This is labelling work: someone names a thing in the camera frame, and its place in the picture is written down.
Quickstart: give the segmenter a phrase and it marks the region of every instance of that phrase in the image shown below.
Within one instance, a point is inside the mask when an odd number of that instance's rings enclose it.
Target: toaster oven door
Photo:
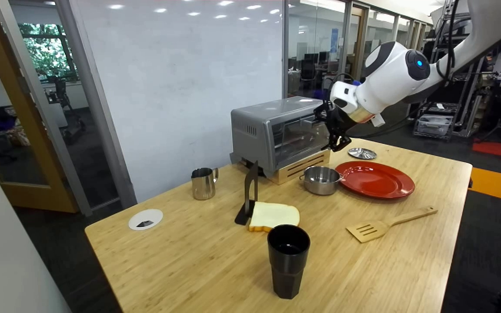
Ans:
[[[276,169],[314,154],[328,144],[328,130],[314,115],[272,125]]]

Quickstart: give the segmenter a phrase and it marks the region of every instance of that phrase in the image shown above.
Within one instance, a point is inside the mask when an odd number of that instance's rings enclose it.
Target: wooden crate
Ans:
[[[301,176],[309,166],[324,166],[330,162],[330,150],[320,151],[298,162],[278,169],[274,177],[269,178],[272,182],[281,185]]]

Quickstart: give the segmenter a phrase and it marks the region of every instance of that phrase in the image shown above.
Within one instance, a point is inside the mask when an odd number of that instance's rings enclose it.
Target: black plastic tumbler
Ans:
[[[280,225],[268,233],[274,292],[280,298],[293,299],[299,293],[310,245],[308,234],[297,226]]]

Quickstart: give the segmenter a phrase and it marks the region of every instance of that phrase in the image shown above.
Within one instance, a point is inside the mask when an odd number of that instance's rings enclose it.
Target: red plate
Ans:
[[[345,162],[336,167],[346,188],[373,198],[395,199],[415,190],[413,180],[400,170],[373,162]]]

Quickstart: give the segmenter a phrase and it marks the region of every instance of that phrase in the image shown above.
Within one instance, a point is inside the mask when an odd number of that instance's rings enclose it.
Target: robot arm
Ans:
[[[460,70],[486,54],[501,42],[501,1],[467,0],[473,29],[454,48],[455,65]],[[397,42],[378,46],[365,61],[366,81],[354,86],[342,81],[334,83],[330,93],[331,109],[325,103],[315,110],[330,132],[329,147],[339,151],[351,140],[346,131],[357,123],[365,123],[386,107],[398,102],[415,103],[436,91],[444,78],[448,56],[429,64],[419,51],[408,50]]]

